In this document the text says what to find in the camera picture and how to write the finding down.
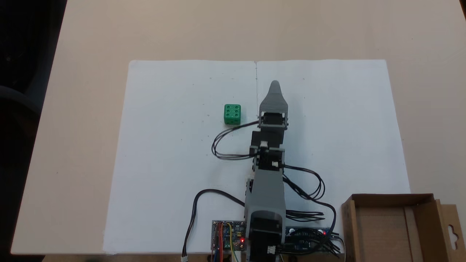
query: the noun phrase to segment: gray robotic arm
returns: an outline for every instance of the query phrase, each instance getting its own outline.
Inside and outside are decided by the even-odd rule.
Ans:
[[[285,241],[285,192],[283,169],[284,132],[288,127],[288,104],[280,84],[273,81],[259,107],[260,131],[253,131],[250,155],[254,155],[254,179],[247,181],[245,218],[247,260],[274,262],[275,248]]]

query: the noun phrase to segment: yellow wire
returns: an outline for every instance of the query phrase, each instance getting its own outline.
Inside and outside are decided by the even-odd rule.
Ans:
[[[232,235],[233,235],[233,228],[232,228],[232,225],[230,223],[227,223],[227,225],[230,227],[230,249],[232,251],[232,254],[234,256],[234,258],[236,259],[236,262],[238,262],[238,258],[236,257],[236,254],[233,250],[233,241],[232,241]]]

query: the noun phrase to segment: dark floor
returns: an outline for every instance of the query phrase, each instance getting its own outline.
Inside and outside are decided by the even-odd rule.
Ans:
[[[65,10],[65,0],[0,0],[0,261],[16,219]]]

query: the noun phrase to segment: white paper sheet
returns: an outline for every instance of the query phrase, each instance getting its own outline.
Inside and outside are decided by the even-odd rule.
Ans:
[[[320,173],[322,199],[338,211],[352,193],[409,193],[386,63],[365,61],[132,61],[103,249],[108,253],[180,253],[197,192],[217,188],[244,200],[251,160],[210,152],[226,128],[223,105],[239,103],[255,121],[270,82],[289,106],[285,159]],[[226,137],[219,150],[247,152],[254,127]],[[286,171],[309,191],[316,180]],[[286,187],[288,209],[322,210]],[[243,207],[215,194],[199,199],[188,252],[210,252],[212,220],[242,220]],[[338,217],[335,231],[342,233]]]

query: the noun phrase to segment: microcontroller board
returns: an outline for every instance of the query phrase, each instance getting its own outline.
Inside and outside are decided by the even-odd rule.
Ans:
[[[315,242],[309,241],[309,238],[312,236],[312,233],[299,230],[303,228],[306,229],[309,227],[286,227],[285,244],[283,245],[283,247],[298,250],[298,251],[306,251],[306,250],[312,249],[316,245]],[[317,230],[322,235],[326,235],[328,231],[330,230],[330,228],[309,228],[309,229]],[[332,233],[330,235],[330,239],[336,239],[337,237],[338,237],[338,234],[336,233]],[[325,250],[321,247],[319,251],[324,252]]]
[[[244,221],[212,221],[212,233],[211,233],[211,247],[213,249],[219,247],[219,236],[222,236],[223,250],[229,252],[231,249],[230,245],[233,245],[235,251],[246,250],[246,223]]]

